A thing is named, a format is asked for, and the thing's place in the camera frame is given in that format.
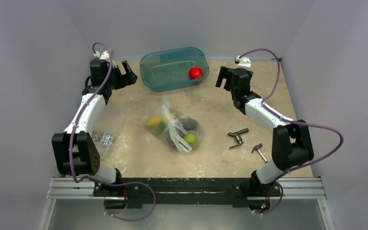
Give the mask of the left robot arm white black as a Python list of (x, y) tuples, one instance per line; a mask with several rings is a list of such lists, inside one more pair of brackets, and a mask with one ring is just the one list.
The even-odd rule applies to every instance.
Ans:
[(51, 143), (56, 165), (61, 175), (89, 177), (105, 183), (105, 190), (112, 196), (123, 192), (124, 183), (118, 169), (101, 164), (100, 154), (91, 137), (93, 127), (106, 107), (113, 90), (135, 84), (138, 77), (129, 63), (121, 62), (125, 73), (110, 61), (95, 58), (90, 62), (90, 76), (85, 80), (79, 109), (67, 128), (52, 136)]

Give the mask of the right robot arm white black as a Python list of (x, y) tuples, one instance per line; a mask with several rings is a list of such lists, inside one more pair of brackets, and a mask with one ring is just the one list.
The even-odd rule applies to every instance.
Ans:
[(253, 72), (243, 68), (221, 67), (216, 87), (231, 93), (234, 106), (272, 133), (271, 160), (252, 173), (250, 189), (256, 195), (268, 190), (269, 184), (292, 167), (301, 166), (314, 157), (311, 136), (305, 121), (289, 120), (268, 106), (250, 90)]

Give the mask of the clear plastic bag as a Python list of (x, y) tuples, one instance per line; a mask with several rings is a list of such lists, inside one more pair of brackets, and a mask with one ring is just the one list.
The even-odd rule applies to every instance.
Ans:
[(145, 122), (146, 129), (174, 151), (190, 153), (196, 150), (204, 137), (200, 123), (163, 99)]

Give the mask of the dark red fake grapes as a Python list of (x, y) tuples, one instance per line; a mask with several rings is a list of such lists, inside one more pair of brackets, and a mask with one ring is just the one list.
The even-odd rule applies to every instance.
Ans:
[[(203, 135), (203, 129), (199, 122), (195, 119), (189, 116), (180, 116), (174, 118), (164, 118), (163, 123), (166, 125), (166, 127), (161, 135), (161, 139), (173, 150), (188, 153), (199, 146)], [(190, 147), (184, 140), (184, 137), (189, 132), (197, 133), (198, 135), (199, 142), (198, 146), (195, 148)]]

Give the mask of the green fake pear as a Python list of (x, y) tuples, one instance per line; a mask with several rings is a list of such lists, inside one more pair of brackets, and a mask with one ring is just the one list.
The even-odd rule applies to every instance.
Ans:
[(191, 133), (189, 132), (185, 137), (184, 137), (184, 140), (186, 141), (186, 143), (192, 147), (192, 148), (195, 148), (198, 146), (198, 142), (199, 142), (199, 139), (198, 139), (198, 135), (197, 133)]

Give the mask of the yellow fake banana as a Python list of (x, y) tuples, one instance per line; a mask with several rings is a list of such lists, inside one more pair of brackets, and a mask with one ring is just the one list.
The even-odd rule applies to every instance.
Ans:
[(155, 116), (151, 118), (150, 120), (148, 120), (146, 125), (148, 127), (154, 127), (154, 126), (158, 126), (162, 122), (163, 122), (163, 118), (161, 116)]

